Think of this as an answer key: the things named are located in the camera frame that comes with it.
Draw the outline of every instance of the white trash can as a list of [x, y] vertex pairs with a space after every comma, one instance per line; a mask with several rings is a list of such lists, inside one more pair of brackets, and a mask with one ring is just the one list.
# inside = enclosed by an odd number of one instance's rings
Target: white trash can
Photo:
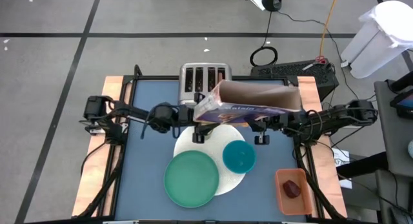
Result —
[[413, 47], [413, 9], [400, 1], [386, 1], [359, 17], [365, 22], [341, 58], [351, 63], [357, 79], [371, 75], [391, 59]]

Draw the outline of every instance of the concrete floor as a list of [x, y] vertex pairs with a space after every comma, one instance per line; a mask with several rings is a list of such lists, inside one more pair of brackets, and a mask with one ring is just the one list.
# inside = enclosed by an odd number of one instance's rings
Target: concrete floor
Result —
[[[269, 15], [244, 0], [100, 0], [88, 28], [86, 22], [95, 0], [30, 1], [0, 0], [0, 223], [15, 222], [41, 149], [48, 146], [45, 139], [50, 130], [55, 130], [55, 134], [43, 170], [32, 180], [39, 178], [37, 187], [27, 212], [21, 211], [19, 217], [26, 222], [70, 217], [80, 164], [90, 138], [77, 121], [86, 98], [101, 93], [106, 76], [131, 74], [136, 63], [145, 75], [177, 75], [183, 63], [198, 61], [228, 63], [234, 75], [248, 75], [249, 56], [264, 39], [234, 37], [234, 33], [265, 33]], [[400, 1], [413, 6], [413, 0]], [[330, 2], [283, 0], [281, 11], [296, 19], [325, 21]], [[358, 16], [377, 3], [337, 0], [330, 31], [355, 34], [361, 26]], [[320, 38], [307, 33], [321, 33], [322, 28], [316, 23], [295, 23], [275, 13], [270, 32], [293, 34], [267, 41], [277, 48], [278, 63], [313, 59], [318, 54]], [[133, 38], [107, 34], [86, 39], [89, 32], [165, 34]], [[205, 41], [208, 34], [168, 35], [216, 32], [223, 33], [223, 37], [209, 37]], [[339, 50], [350, 40], [337, 38]], [[330, 39], [326, 40], [324, 54], [336, 65], [340, 81], [332, 103], [347, 103], [355, 97], [343, 82], [339, 58]], [[263, 52], [257, 56], [257, 62], [266, 63], [269, 57]], [[354, 79], [347, 70], [344, 73], [357, 95], [368, 98], [374, 93], [373, 82], [398, 79], [408, 71], [405, 60], [399, 56], [366, 79]], [[63, 96], [62, 100], [65, 81], [72, 83], [67, 99]], [[59, 99], [64, 107], [61, 115], [55, 115]], [[337, 141], [353, 130], [340, 130], [332, 139]], [[340, 147], [361, 156], [383, 151], [379, 123], [348, 138]]]

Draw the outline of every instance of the blue table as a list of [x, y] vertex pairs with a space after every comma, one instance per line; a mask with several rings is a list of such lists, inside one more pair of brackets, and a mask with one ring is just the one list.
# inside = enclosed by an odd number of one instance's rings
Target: blue table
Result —
[[[277, 83], [282, 81], [249, 81]], [[137, 82], [134, 106], [150, 110], [153, 106], [177, 103], [178, 81]], [[294, 221], [305, 222], [304, 216], [286, 216], [278, 209], [275, 173], [281, 168], [297, 168], [292, 157], [293, 142], [280, 132], [267, 132], [270, 144], [254, 146], [257, 163], [232, 191], [214, 197], [206, 205], [186, 209], [167, 196], [163, 175], [173, 157], [176, 140], [172, 133], [160, 134], [147, 128], [140, 139], [143, 124], [132, 121], [128, 134], [123, 173], [116, 205], [116, 220], [219, 220], [219, 221]], [[246, 141], [253, 144], [249, 128], [239, 127]]]

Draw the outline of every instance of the table frame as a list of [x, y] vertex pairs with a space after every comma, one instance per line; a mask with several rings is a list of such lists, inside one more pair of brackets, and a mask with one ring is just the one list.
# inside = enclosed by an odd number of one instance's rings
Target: table frame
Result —
[[[136, 85], [139, 80], [178, 80], [178, 79], [179, 79], [178, 76], [143, 76], [139, 70], [139, 67], [135, 67], [135, 72], [134, 72], [134, 75], [132, 76], [107, 77], [105, 80], [103, 95], [111, 96], [114, 99], [123, 100], [125, 103], [132, 104], [133, 98], [134, 98], [134, 92], [136, 90]], [[274, 77], [274, 78], [262, 78], [262, 77], [251, 77], [251, 76], [234, 76], [233, 77], [234, 81], [248, 81], [252, 79], [253, 80], [282, 80], [285, 82], [285, 84], [288, 84], [287, 77]], [[299, 88], [300, 88], [300, 93], [303, 99], [304, 109], [305, 110], [310, 110], [310, 109], [321, 110], [321, 105], [320, 105], [318, 96], [316, 97], [310, 96], [310, 93], [317, 94], [317, 88], [316, 88], [316, 83], [315, 83], [314, 78], [313, 77], [298, 77], [297, 80], [299, 81]], [[124, 120], [121, 118], [117, 118], [115, 120], [115, 122], [117, 123], [122, 122], [122, 121], [129, 122], [129, 120]], [[93, 150], [96, 146], [98, 146], [98, 144], [101, 143], [103, 140], [104, 140], [103, 135], [93, 136], [90, 142], [89, 152]], [[321, 137], [320, 141], [329, 145], [329, 140], [326, 136]], [[106, 154], [107, 158], [106, 158], [105, 173], [103, 175], [103, 179], [101, 181], [100, 187], [104, 183], [104, 181], [106, 181], [107, 178], [109, 177], [111, 171], [114, 168], [114, 165], [117, 162], [117, 158], [119, 157], [119, 152], [120, 152], [120, 146], [114, 146], [114, 145], [109, 146], [108, 145], [108, 146], [105, 146], [104, 148], [105, 149], [101, 149], [100, 151], [104, 152], [103, 155]], [[337, 174], [335, 172], [336, 169], [335, 169], [334, 159], [331, 156], [331, 151], [327, 149], [325, 146], [320, 145], [320, 144], [313, 146], [311, 151], [307, 153], [306, 158], [304, 158], [304, 162], [305, 162], [306, 168], [313, 175], [313, 178], [315, 181], [318, 181], [319, 179], [322, 179], [323, 181], [325, 181], [326, 174], [328, 174], [328, 176], [330, 177], [329, 180], [332, 183], [332, 185], [329, 184], [327, 185], [327, 187], [332, 187], [332, 188], [330, 189], [320, 188], [320, 189], [326, 194], [326, 197], [337, 208], [337, 210], [342, 215], [346, 216], [347, 214], [346, 214], [341, 190], [339, 187]], [[84, 172], [83, 177], [88, 177], [89, 170], [88, 170], [87, 164], [88, 163], [86, 163], [85, 165], [85, 172]], [[318, 170], [330, 169], [330, 171], [333, 168], [334, 173], [328, 172], [328, 173], [317, 174], [316, 173], [317, 168]], [[87, 183], [87, 181], [91, 181], [93, 176], [94, 175], [89, 174], [90, 178], [86, 179], [85, 181], [83, 181], [83, 177], [82, 177], [81, 183], [79, 185], [79, 191], [78, 191], [78, 195], [76, 198], [74, 211], [73, 211], [74, 216], [80, 213], [81, 211], [83, 211], [87, 207], [88, 202], [90, 202], [94, 197], [94, 195], [92, 196], [90, 195], [90, 192], [91, 192], [90, 189], [89, 190], [85, 189], [85, 187], [87, 187], [85, 183]], [[96, 216], [97, 218], [102, 218], [102, 217], [114, 218], [114, 214], [116, 211], [117, 193], [119, 192], [120, 177], [121, 175], [112, 184], [112, 187], [106, 193], [106, 199], [102, 200], [97, 211], [94, 213], [94, 216]], [[97, 192], [100, 189], [100, 187], [97, 187], [97, 190], [95, 188], [94, 191]], [[308, 216], [308, 218], [325, 218], [325, 212], [320, 202], [314, 197], [313, 194], [312, 194], [312, 199], [313, 199], [312, 201], [313, 207], [315, 207], [315, 209], [312, 215]]]

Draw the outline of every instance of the brown food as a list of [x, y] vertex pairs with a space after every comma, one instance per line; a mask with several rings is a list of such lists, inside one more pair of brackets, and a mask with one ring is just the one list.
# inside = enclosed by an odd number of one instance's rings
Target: brown food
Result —
[[289, 198], [296, 198], [301, 194], [301, 189], [299, 186], [291, 180], [283, 183], [283, 189]]

